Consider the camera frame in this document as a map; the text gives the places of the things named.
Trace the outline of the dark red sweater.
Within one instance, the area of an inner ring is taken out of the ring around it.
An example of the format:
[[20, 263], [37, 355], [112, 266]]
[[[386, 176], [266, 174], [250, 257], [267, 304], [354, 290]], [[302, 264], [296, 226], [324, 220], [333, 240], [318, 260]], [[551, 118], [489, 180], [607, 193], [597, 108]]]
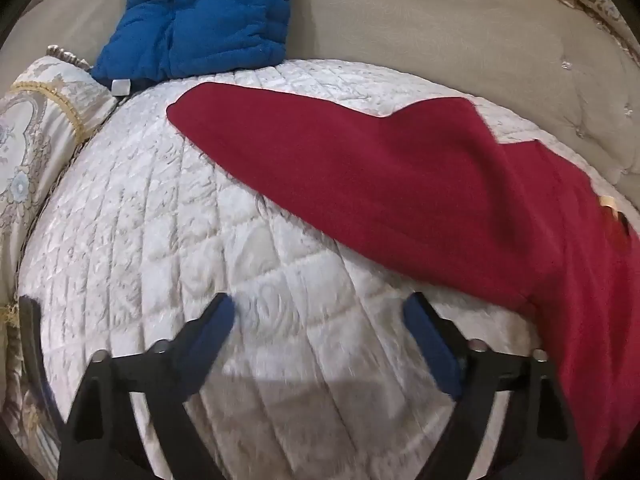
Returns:
[[215, 164], [381, 266], [529, 318], [589, 478], [639, 425], [639, 237], [538, 141], [499, 143], [463, 98], [386, 117], [199, 84], [169, 121]]

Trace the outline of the white quilted bedspread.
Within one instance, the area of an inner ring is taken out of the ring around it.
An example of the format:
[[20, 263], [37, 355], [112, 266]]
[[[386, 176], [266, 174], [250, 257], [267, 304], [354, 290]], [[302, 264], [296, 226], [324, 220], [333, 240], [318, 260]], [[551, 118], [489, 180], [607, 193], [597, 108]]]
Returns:
[[122, 104], [44, 208], [20, 271], [62, 414], [90, 356], [175, 336], [217, 292], [232, 333], [186, 409], [232, 479], [412, 479], [444, 429], [401, 322], [416, 284], [230, 179], [168, 122], [190, 80]]

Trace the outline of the floral gold-trimmed pillow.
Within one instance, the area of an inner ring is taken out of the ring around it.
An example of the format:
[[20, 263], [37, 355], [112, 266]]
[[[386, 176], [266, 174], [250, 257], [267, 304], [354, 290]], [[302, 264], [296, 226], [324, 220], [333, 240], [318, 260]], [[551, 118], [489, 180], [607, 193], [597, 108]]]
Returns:
[[116, 105], [88, 62], [58, 46], [48, 47], [1, 99], [1, 446], [16, 446], [45, 479], [55, 477], [60, 451], [25, 370], [23, 346], [35, 339], [20, 327], [18, 271], [61, 174]]

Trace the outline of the beige tufted headboard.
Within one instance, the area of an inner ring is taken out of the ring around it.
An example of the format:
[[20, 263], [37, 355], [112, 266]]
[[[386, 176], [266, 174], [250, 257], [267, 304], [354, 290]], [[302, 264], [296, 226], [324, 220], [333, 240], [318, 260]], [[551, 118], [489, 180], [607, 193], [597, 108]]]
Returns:
[[[502, 105], [639, 198], [639, 63], [560, 0], [290, 0], [284, 60], [381, 65]], [[24, 0], [1, 83], [58, 46], [93, 69], [126, 0]]]

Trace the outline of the blue quilted garment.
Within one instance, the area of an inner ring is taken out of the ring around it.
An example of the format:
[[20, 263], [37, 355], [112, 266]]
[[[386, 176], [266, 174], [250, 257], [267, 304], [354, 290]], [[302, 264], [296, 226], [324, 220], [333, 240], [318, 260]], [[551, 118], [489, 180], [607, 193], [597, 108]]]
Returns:
[[286, 53], [290, 0], [126, 0], [91, 75], [137, 92], [160, 82], [256, 70]]

